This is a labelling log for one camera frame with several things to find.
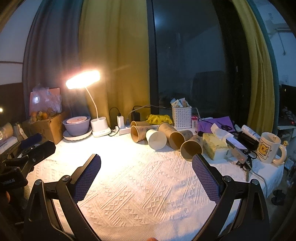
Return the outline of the white plate under bowl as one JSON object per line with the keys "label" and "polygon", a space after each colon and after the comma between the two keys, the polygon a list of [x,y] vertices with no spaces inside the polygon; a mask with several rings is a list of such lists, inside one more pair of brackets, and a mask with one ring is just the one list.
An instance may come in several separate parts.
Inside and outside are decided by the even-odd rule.
{"label": "white plate under bowl", "polygon": [[83,139],[89,137],[91,134],[92,134],[92,129],[91,129],[91,127],[89,127],[88,131],[85,134],[80,135],[80,136],[72,136],[72,135],[69,134],[68,131],[65,131],[65,132],[63,132],[63,138],[65,140],[67,140],[67,141],[73,141],[74,142],[74,141],[83,140]]}

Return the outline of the yellow tissue pack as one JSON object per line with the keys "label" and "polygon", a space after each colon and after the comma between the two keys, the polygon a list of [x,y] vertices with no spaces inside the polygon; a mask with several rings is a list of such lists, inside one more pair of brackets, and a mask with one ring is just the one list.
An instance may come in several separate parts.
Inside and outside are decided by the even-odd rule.
{"label": "yellow tissue pack", "polygon": [[211,133],[203,133],[203,148],[207,155],[213,160],[220,160],[232,156],[230,148],[226,143],[227,138],[234,137],[233,134],[219,128],[217,124],[210,127]]}

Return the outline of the brown paper cup rear left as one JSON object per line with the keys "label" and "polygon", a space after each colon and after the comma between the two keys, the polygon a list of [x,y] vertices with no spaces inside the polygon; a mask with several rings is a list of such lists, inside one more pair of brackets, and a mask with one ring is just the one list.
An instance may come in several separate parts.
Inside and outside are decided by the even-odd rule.
{"label": "brown paper cup rear left", "polygon": [[130,126],[149,126],[150,124],[147,121],[132,121]]}

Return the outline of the white tube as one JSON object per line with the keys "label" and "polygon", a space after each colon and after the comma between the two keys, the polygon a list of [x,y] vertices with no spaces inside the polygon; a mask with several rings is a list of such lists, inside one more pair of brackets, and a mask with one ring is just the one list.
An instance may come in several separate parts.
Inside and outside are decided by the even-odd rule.
{"label": "white tube", "polygon": [[260,141],[260,135],[257,134],[254,130],[252,130],[250,127],[243,125],[241,128],[242,132],[251,137],[252,139],[256,141]]}

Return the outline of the white paper cup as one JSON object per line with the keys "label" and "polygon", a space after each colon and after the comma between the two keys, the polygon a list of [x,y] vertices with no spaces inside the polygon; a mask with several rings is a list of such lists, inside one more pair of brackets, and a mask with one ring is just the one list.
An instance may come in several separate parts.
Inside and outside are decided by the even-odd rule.
{"label": "white paper cup", "polygon": [[164,148],[167,143],[167,137],[160,131],[148,130],[145,136],[149,146],[154,150]]}

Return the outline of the black power adapter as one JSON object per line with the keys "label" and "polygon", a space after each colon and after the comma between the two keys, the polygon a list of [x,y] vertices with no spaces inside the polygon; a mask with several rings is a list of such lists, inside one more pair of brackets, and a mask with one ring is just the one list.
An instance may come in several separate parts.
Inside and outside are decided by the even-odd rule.
{"label": "black power adapter", "polygon": [[140,113],[137,111],[134,111],[131,113],[132,121],[140,121]]}

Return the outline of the yellow curtain right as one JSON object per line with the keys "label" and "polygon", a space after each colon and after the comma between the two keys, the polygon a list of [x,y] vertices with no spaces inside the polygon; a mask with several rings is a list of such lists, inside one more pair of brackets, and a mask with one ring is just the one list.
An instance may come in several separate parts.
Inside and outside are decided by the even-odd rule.
{"label": "yellow curtain right", "polygon": [[248,1],[233,1],[240,18],[251,68],[250,107],[247,125],[257,133],[273,130],[275,97],[273,68],[265,38]]}

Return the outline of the yellow curtain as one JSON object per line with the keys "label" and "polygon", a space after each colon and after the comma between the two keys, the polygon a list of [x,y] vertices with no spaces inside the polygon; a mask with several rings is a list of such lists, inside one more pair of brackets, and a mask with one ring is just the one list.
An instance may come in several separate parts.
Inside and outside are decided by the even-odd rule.
{"label": "yellow curtain", "polygon": [[92,117],[116,124],[136,105],[150,103],[149,37],[145,1],[84,1],[79,25],[79,57],[83,70],[98,70],[89,86]]}
{"label": "yellow curtain", "polygon": [[250,107],[247,125],[257,133],[273,130],[275,97],[273,68],[265,38],[248,1],[233,1],[240,18],[251,68]]}

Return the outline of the brown paper cup right middle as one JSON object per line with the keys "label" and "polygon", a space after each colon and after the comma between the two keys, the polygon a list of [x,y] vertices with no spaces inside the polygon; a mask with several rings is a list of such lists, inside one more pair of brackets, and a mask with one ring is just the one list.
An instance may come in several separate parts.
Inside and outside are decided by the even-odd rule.
{"label": "brown paper cup right middle", "polygon": [[180,134],[184,137],[184,141],[189,140],[193,136],[193,133],[190,130],[180,131]]}

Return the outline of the cardboard box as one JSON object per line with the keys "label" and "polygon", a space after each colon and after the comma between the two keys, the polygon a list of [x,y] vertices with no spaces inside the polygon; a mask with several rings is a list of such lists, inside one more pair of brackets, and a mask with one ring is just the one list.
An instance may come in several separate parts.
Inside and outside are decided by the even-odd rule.
{"label": "cardboard box", "polygon": [[69,118],[69,112],[64,111],[52,118],[39,120],[35,123],[29,123],[26,120],[22,123],[22,128],[28,137],[40,133],[43,136],[43,142],[52,141],[58,144],[63,139],[63,132],[65,131],[63,121],[67,118]]}

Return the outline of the white bear mug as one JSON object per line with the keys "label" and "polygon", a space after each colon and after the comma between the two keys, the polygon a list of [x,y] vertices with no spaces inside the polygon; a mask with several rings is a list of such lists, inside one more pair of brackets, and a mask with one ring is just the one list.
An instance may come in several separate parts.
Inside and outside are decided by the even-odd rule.
{"label": "white bear mug", "polygon": [[284,164],[287,157],[287,148],[281,144],[281,140],[273,133],[262,133],[257,148],[257,156],[266,164],[274,163],[277,166]]}

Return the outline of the white lattice basket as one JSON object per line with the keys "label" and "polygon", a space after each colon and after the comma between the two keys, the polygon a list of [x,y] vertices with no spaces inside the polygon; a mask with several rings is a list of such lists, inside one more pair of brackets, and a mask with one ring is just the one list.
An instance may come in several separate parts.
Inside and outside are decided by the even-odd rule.
{"label": "white lattice basket", "polygon": [[192,107],[172,108],[172,117],[175,129],[191,128]]}

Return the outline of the purple bowl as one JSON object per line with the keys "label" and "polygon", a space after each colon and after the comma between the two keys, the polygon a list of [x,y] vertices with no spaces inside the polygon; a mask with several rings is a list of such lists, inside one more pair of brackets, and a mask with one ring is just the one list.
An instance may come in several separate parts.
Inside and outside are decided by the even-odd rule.
{"label": "purple bowl", "polygon": [[80,136],[85,134],[88,131],[89,125],[90,125],[90,116],[86,116],[87,120],[83,121],[81,123],[76,124],[67,124],[66,120],[63,120],[63,125],[65,126],[66,130],[69,132],[72,136]]}

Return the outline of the pink inner bowl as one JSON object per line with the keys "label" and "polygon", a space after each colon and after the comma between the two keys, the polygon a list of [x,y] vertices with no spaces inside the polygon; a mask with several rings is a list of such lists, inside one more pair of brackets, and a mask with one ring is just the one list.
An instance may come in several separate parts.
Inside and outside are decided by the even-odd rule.
{"label": "pink inner bowl", "polygon": [[87,120],[86,116],[76,116],[76,117],[67,119],[66,123],[67,124],[76,124],[76,123],[81,123],[86,120]]}

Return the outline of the white textured tablecloth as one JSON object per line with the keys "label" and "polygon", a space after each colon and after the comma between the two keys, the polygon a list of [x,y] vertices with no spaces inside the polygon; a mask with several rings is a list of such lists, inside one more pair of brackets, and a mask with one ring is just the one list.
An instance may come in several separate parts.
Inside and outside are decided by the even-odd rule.
{"label": "white textured tablecloth", "polygon": [[215,207],[191,162],[130,135],[62,140],[29,173],[29,185],[71,175],[92,154],[100,156],[101,169],[78,206],[102,240],[191,240]]}

